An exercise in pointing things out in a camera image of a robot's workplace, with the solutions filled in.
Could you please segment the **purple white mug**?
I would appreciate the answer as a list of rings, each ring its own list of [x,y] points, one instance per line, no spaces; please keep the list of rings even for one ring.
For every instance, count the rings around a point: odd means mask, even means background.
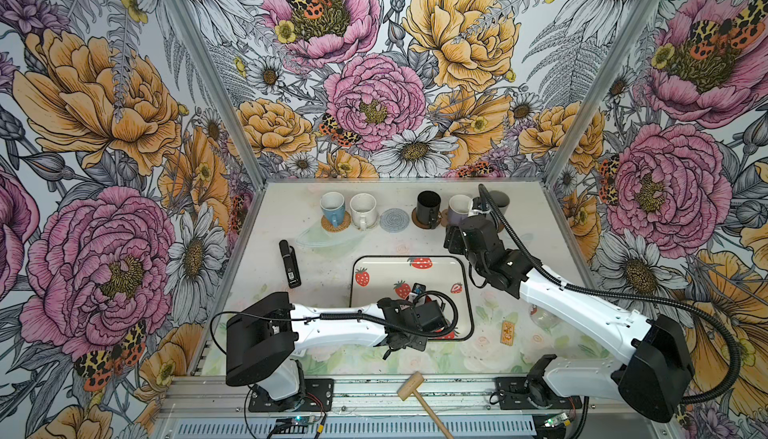
[[[448,203],[447,223],[449,225],[458,226],[464,219],[469,216],[469,213],[472,209],[472,197],[464,194],[457,194],[452,196]]]

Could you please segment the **grey mug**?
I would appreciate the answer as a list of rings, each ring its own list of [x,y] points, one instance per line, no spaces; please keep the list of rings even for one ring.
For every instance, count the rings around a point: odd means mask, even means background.
[[[491,190],[490,195],[494,203],[496,204],[500,212],[500,215],[504,217],[510,204],[509,196],[506,193],[498,190]],[[502,221],[498,218],[497,214],[495,214],[494,212],[490,212],[488,214],[488,217],[492,220],[498,232],[501,232],[504,229],[504,225]]]

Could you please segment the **black mug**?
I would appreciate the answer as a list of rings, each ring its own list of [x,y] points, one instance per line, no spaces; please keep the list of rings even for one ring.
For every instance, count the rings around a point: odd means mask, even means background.
[[[440,195],[432,190],[425,190],[417,196],[416,221],[427,229],[434,229],[440,223]]]

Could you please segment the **glossy brown round coaster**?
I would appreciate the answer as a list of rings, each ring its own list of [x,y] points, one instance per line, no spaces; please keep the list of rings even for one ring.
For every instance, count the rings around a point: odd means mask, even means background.
[[[421,222],[418,220],[417,208],[414,208],[414,209],[411,211],[411,221],[412,221],[412,223],[413,223],[413,224],[414,224],[416,227],[418,227],[418,228],[420,228],[420,229],[436,229],[438,226],[444,226],[444,224],[443,224],[443,222],[444,222],[444,221],[443,221],[443,217],[442,217],[442,212],[443,212],[443,211],[440,211],[440,212],[438,213],[438,215],[437,215],[437,222],[436,222],[434,225],[431,225],[431,226],[430,226],[430,225],[428,225],[428,224],[423,224],[423,223],[421,223]]]

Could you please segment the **blue grey woven coaster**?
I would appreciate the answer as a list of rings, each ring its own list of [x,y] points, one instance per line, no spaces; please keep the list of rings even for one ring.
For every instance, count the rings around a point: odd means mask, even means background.
[[[403,209],[390,208],[381,214],[379,222],[384,231],[395,234],[408,227],[410,216]]]

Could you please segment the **blue floral mug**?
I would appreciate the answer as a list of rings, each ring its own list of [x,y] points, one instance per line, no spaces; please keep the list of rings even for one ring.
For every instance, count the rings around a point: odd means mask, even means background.
[[[327,192],[321,197],[320,206],[324,219],[332,228],[339,228],[346,214],[344,195],[336,191]]]

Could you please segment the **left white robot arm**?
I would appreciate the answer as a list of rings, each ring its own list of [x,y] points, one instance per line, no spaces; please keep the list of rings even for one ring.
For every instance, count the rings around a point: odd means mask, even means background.
[[[268,403],[296,409],[312,396],[298,357],[331,346],[424,351],[458,325],[449,295],[427,290],[415,299],[382,298],[357,308],[317,308],[271,293],[226,322],[225,383],[254,389]]]

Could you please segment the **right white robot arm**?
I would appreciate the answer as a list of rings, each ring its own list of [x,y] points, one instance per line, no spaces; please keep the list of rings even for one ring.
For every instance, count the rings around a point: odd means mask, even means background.
[[[444,246],[463,255],[472,272],[494,289],[553,314],[608,351],[606,360],[542,356],[526,378],[531,398],[621,400],[652,421],[672,419],[694,376],[682,328],[673,319],[650,319],[575,291],[539,259],[506,247],[497,226],[482,215],[448,225]]]

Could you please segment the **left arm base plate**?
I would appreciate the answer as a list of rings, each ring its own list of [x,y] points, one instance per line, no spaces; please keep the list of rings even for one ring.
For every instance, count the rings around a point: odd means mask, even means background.
[[[335,381],[315,378],[304,381],[303,393],[273,400],[267,391],[255,385],[247,403],[251,413],[329,412],[332,408]]]

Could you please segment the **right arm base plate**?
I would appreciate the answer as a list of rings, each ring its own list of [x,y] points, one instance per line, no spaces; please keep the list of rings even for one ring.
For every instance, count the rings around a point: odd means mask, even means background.
[[[497,405],[502,410],[576,410],[582,407],[578,396],[558,396],[542,380],[523,376],[495,379]]]

